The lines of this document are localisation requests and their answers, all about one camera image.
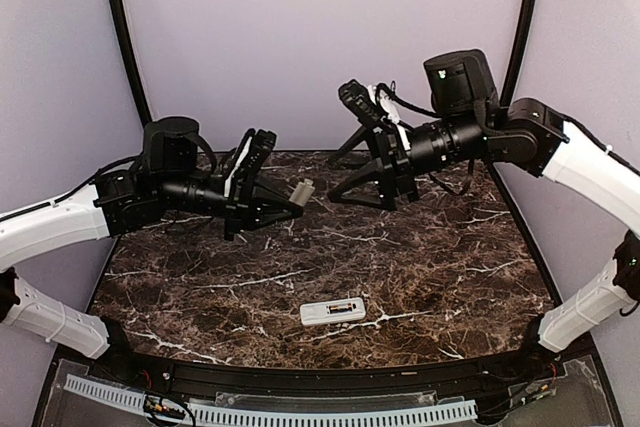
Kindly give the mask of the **grey battery cover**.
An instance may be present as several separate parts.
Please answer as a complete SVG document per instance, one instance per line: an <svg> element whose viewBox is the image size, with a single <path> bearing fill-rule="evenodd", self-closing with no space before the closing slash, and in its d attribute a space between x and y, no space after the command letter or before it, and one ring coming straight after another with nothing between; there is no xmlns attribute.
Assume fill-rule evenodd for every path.
<svg viewBox="0 0 640 427"><path fill-rule="evenodd" d="M289 201L300 207L304 207L315 192L315 185L311 179L300 181L293 193L289 197Z"/></svg>

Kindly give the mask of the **white remote control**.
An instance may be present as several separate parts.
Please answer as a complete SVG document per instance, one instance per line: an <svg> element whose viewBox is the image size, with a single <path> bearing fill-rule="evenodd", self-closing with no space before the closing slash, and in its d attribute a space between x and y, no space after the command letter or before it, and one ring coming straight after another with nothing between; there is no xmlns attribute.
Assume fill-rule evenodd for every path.
<svg viewBox="0 0 640 427"><path fill-rule="evenodd" d="M366 307L360 297L307 303L299 307L303 326L317 326L361 320Z"/></svg>

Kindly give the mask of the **gold AAA battery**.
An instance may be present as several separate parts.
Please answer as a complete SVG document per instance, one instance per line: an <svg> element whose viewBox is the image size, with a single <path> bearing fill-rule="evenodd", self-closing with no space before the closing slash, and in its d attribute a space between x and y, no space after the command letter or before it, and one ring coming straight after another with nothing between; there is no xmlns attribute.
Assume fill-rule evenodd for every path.
<svg viewBox="0 0 640 427"><path fill-rule="evenodd" d="M327 311L330 315L352 312L353 310L354 310L354 306L351 302L335 303L327 306Z"/></svg>

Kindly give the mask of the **purple AAA battery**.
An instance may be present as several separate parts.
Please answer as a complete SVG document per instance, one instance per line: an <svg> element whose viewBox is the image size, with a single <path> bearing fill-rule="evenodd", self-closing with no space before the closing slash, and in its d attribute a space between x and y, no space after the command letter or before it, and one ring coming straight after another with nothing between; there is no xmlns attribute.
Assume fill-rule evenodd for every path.
<svg viewBox="0 0 640 427"><path fill-rule="evenodd" d="M331 315L337 315L342 313L350 313L353 311L352 306L330 306L329 313Z"/></svg>

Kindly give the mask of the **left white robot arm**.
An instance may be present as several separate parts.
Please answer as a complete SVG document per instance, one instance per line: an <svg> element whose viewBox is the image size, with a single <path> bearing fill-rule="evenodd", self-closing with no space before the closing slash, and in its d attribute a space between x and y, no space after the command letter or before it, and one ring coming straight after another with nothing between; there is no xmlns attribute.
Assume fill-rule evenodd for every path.
<svg viewBox="0 0 640 427"><path fill-rule="evenodd" d="M221 218L224 237L295 219L314 186L305 180L291 195L261 177L276 142L270 131L249 129L222 172L196 120L166 117L147 124L142 151L112 162L80 186L1 217L1 321L69 347L120 383L141 374L118 323L91 316L30 285L16 264L75 243L117 237L161 220L168 211Z"/></svg>

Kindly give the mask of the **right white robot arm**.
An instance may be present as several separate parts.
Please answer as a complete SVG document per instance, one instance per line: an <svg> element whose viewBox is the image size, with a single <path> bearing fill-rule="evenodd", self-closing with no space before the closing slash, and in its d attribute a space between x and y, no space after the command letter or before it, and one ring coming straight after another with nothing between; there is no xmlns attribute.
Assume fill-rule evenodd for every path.
<svg viewBox="0 0 640 427"><path fill-rule="evenodd" d="M399 197L418 199L416 180L459 162L513 164L564 185L622 222L626 234L602 271L569 300L533 320L510 371L534 379L549 356L614 313L639 302L639 173L580 122L533 98L503 106L485 54L478 49L442 54L424 63L431 88L428 122L412 127L403 100L386 84L349 81L338 90L359 129L341 146L347 154L366 144L371 158L334 187L335 203L394 210Z"/></svg>

